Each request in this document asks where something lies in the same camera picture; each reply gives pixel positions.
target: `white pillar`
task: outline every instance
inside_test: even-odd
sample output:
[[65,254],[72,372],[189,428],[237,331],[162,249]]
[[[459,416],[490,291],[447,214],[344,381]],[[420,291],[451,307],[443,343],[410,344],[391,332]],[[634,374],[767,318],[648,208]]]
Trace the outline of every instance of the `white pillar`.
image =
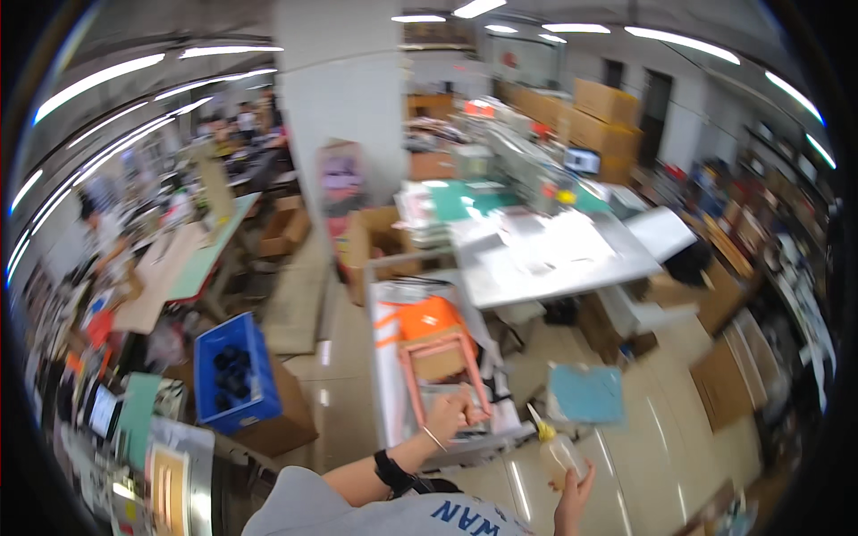
[[407,176],[402,149],[399,0],[278,0],[273,9],[275,95],[313,225],[325,229],[317,151],[358,142],[367,193],[387,204]]

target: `oil bottle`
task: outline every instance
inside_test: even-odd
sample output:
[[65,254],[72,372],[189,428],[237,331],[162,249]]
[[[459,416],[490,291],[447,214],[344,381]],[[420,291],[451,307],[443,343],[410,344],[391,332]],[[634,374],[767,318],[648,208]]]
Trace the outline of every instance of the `oil bottle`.
[[542,420],[530,404],[528,409],[539,430],[539,440],[542,443],[539,449],[542,467],[554,482],[554,487],[562,491],[566,487],[566,472],[573,468],[578,475],[578,482],[584,480],[589,468],[584,457],[572,444],[572,440],[568,436],[558,434],[549,423]]

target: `computer monitor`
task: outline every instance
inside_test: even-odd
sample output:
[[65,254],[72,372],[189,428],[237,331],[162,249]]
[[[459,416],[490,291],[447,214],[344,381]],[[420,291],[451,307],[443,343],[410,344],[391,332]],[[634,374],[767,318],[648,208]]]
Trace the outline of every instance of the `computer monitor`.
[[595,175],[599,172],[601,157],[596,151],[580,147],[566,149],[563,167],[569,172],[582,175]]
[[107,441],[113,439],[122,402],[100,382],[94,382],[87,393],[83,418],[95,435]]

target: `watch strap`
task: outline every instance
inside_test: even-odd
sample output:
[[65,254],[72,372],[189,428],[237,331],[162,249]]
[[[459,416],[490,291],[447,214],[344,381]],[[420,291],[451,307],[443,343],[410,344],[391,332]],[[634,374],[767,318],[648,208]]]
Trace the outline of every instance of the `watch strap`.
[[373,458],[376,462],[376,474],[394,493],[405,491],[416,480],[391,460],[386,450],[379,450]]

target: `gray t-shirt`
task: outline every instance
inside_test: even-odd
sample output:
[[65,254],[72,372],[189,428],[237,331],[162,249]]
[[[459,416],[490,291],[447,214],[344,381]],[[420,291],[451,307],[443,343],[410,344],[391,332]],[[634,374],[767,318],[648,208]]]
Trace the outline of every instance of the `gray t-shirt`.
[[242,532],[242,536],[269,534],[529,536],[533,531],[507,510],[463,493],[401,497],[353,508],[313,471],[286,467]]

